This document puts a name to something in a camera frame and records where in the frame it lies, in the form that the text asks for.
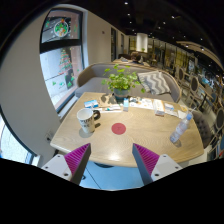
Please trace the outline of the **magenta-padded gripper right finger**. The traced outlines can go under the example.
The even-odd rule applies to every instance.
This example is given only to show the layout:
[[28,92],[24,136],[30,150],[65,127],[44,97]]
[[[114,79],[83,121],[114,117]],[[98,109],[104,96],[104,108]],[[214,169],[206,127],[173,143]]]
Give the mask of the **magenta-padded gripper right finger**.
[[133,144],[132,154],[137,163],[144,185],[150,184],[182,169],[182,167],[167,154],[158,155],[136,143]]

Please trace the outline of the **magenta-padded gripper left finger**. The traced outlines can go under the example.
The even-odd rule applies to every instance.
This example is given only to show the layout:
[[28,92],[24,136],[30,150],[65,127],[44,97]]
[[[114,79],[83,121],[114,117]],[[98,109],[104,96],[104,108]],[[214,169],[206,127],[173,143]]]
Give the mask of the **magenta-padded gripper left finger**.
[[91,154],[91,144],[85,144],[66,155],[57,154],[42,169],[79,185]]

